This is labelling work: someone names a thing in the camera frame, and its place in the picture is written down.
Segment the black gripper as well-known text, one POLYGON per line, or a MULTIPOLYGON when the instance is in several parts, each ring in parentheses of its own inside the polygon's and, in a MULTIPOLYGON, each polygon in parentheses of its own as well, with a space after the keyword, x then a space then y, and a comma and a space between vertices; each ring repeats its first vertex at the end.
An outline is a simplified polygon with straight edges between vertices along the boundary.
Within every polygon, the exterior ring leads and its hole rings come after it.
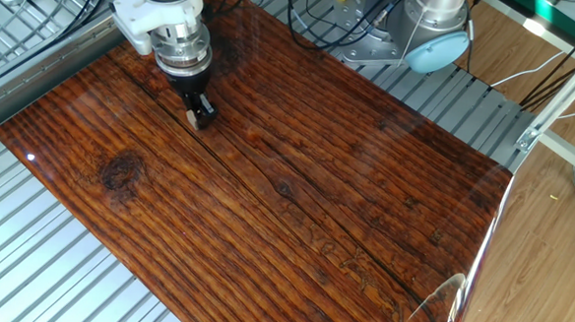
POLYGON ((205 94, 211 77, 210 68, 191 76, 166 74, 166 77, 173 89, 181 95, 187 111, 194 113, 197 130, 206 129, 215 121, 219 111, 205 94))

